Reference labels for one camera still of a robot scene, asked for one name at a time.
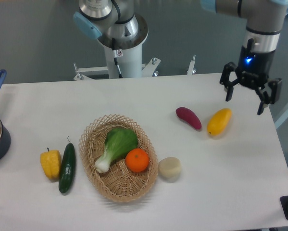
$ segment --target mango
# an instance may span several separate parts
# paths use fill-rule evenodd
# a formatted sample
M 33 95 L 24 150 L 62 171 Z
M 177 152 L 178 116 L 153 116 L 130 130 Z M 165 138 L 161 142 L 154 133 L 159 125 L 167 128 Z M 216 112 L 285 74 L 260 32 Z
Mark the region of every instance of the mango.
M 207 125 L 208 133 L 212 136 L 221 134 L 225 130 L 231 116 L 232 111 L 229 108 L 223 108 L 216 112 Z

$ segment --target orange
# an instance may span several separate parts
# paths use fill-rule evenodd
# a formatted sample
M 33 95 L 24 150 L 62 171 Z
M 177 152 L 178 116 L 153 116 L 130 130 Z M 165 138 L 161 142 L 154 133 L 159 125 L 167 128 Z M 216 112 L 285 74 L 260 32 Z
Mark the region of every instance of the orange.
M 126 155 L 125 164 L 132 172 L 141 172 L 147 168 L 149 156 L 144 150 L 136 148 Z

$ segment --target cable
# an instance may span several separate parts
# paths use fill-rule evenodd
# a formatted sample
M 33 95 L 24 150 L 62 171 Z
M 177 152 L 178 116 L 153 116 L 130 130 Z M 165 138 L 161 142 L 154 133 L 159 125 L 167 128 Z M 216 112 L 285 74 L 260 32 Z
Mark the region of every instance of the cable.
M 112 50 L 114 51 L 115 50 L 115 42 L 116 42 L 116 39 L 112 39 Z M 116 57 L 114 57 L 114 63 L 117 67 L 117 70 L 118 70 L 118 76 L 119 78 L 123 78 L 123 75 L 121 74 L 121 70 L 120 70 L 120 67 L 119 67 L 119 64 L 118 64 L 118 60 Z

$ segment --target light blue cover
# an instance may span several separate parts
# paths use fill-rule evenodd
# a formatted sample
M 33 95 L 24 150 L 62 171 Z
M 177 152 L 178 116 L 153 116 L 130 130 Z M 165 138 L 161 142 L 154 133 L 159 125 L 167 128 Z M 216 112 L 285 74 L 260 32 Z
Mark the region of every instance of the light blue cover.
M 79 12 L 75 12 L 73 15 L 73 21 L 77 27 L 91 39 L 97 39 L 102 35 L 99 29 Z
M 201 7 L 204 10 L 216 13 L 215 1 L 216 0 L 200 0 Z
M 288 5 L 288 0 L 270 0 L 272 2 L 275 2 L 276 4 L 279 4 L 279 5 Z

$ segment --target yellow bell pepper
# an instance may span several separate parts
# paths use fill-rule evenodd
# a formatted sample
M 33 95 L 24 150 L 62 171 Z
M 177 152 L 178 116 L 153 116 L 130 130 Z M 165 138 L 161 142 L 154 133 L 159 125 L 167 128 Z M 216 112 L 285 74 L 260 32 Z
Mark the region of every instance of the yellow bell pepper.
M 58 150 L 48 149 L 48 152 L 40 154 L 40 163 L 44 174 L 50 180 L 54 180 L 59 177 L 59 171 L 61 169 L 61 155 Z

